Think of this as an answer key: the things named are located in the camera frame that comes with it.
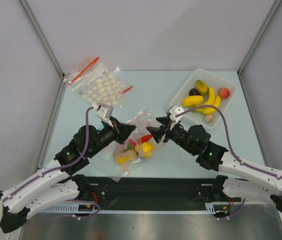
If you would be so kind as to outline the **red grape bunch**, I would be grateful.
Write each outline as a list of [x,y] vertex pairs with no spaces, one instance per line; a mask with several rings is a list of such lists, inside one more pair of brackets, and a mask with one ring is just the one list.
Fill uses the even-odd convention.
[[137,143],[133,139],[130,139],[130,138],[127,140],[127,144],[131,145],[133,148],[135,148],[137,145]]

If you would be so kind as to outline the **red chili pepper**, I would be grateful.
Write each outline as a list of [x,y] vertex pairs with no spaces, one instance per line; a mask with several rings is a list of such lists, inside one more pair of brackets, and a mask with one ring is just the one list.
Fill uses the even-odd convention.
[[153,137],[153,136],[152,136],[151,134],[147,134],[147,135],[142,136],[142,137],[140,138],[140,141],[141,141],[141,143],[148,142],[149,140],[152,139],[152,137]]

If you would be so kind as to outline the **yellow pepper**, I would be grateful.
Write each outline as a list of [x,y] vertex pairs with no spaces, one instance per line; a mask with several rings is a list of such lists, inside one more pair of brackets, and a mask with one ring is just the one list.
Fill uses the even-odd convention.
[[120,152],[115,157],[115,161],[117,164],[121,165],[126,162],[129,162],[137,157],[137,154],[134,150],[127,150],[125,152]]

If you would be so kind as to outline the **yellow pear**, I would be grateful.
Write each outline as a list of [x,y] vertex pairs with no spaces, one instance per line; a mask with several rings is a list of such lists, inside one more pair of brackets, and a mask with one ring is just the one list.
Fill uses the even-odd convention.
[[150,158],[154,153],[154,145],[150,142],[143,142],[142,144],[137,144],[134,147],[138,156],[144,159]]

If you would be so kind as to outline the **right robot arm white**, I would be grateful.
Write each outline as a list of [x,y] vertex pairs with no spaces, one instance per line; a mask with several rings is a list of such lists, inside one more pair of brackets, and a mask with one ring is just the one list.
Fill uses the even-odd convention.
[[206,170],[232,174],[242,181],[217,176],[211,188],[212,196],[223,201],[226,197],[255,199],[268,202],[282,213],[282,170],[235,156],[232,150],[210,140],[211,135],[202,125],[193,125],[185,130],[179,123],[172,125],[168,117],[159,117],[159,127],[146,129],[157,143],[173,141],[196,157],[196,162]]

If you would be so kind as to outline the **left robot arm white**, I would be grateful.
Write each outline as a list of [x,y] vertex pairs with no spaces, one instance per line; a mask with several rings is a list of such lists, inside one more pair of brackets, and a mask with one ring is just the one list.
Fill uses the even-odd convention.
[[89,160],[112,142],[124,143],[136,126],[110,118],[111,125],[104,123],[103,129],[86,124],[53,160],[19,185],[0,190],[3,213],[0,228],[11,233],[38,212],[68,200],[87,200],[91,195],[91,184],[82,174]]

